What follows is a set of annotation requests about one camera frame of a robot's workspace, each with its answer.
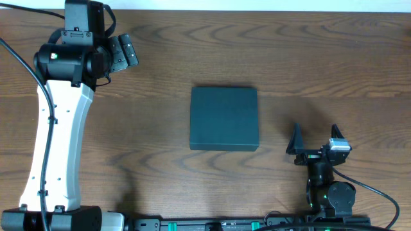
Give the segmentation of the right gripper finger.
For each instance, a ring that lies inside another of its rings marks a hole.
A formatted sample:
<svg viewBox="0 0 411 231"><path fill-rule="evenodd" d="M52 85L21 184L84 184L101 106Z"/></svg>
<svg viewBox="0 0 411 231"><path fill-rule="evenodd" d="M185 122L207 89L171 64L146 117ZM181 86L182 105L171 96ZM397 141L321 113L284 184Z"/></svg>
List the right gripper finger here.
<svg viewBox="0 0 411 231"><path fill-rule="evenodd" d="M331 127L331 137L333 139L343 139L344 138L337 124L333 124Z"/></svg>
<svg viewBox="0 0 411 231"><path fill-rule="evenodd" d="M299 123L295 123L291 139L286 148L286 153L289 155L298 155L304 150L301 127Z"/></svg>

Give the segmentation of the black gift box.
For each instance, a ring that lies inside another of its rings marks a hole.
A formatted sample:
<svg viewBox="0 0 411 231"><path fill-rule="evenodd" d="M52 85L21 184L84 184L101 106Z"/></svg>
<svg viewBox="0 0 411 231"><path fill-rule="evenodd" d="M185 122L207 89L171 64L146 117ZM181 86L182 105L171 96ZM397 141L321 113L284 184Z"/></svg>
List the black gift box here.
<svg viewBox="0 0 411 231"><path fill-rule="evenodd" d="M202 151L256 151L259 147L257 90L192 88L189 147Z"/></svg>

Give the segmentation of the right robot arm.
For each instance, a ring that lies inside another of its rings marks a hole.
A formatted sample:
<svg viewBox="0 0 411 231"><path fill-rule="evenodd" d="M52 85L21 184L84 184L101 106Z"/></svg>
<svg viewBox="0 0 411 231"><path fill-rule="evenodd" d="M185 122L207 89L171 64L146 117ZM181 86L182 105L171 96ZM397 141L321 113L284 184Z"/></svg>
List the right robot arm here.
<svg viewBox="0 0 411 231"><path fill-rule="evenodd" d="M325 218L351 216L356 189L348 182L336 181L333 168L343 164L352 150L337 125L331 127L328 143L317 150L306 149L301 127L295 124L286 153L294 155L296 166L308 168L306 198L313 211Z"/></svg>

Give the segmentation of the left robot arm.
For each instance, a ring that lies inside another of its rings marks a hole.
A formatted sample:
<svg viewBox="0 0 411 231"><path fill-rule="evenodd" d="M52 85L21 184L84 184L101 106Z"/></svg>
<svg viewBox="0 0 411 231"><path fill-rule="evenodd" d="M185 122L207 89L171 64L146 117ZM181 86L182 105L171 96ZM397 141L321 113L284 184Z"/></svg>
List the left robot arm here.
<svg viewBox="0 0 411 231"><path fill-rule="evenodd" d="M33 162L15 209L3 211L3 230L132 230L130 217L81 203L79 168L87 113L98 80L136 66L127 34L106 27L112 10L97 1L66 1L65 26L27 67L38 85L39 120Z"/></svg>

